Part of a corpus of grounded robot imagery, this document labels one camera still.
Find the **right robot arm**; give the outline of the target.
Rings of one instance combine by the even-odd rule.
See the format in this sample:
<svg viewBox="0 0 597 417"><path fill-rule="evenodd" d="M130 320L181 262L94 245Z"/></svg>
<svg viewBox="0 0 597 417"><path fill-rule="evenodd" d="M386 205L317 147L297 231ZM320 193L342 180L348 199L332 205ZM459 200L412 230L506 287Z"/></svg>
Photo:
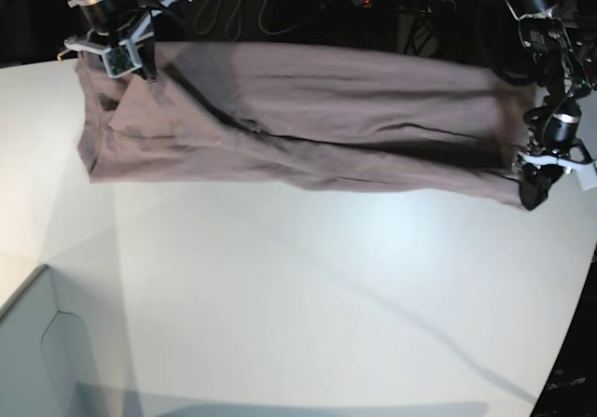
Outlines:
<svg viewBox="0 0 597 417"><path fill-rule="evenodd" d="M59 61L71 53L89 53L100 59L113 79L138 75L153 80L157 77L154 20L163 15L180 22L172 6L192 0L66 1L69 7L80 10L89 30L64 40L57 54Z"/></svg>

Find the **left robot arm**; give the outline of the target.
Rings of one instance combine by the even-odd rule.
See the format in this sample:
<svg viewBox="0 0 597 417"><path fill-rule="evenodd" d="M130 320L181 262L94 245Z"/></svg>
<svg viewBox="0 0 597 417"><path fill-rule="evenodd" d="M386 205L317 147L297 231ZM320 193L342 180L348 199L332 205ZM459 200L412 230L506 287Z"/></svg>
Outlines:
<svg viewBox="0 0 597 417"><path fill-rule="evenodd" d="M581 0L504 1L536 70L522 78L494 72L511 85L536 83L547 91L523 116L529 138L515 162L521 204L533 211L564 174L577 173L585 189L596 186L596 161L577 135L578 102L596 91L596 11Z"/></svg>

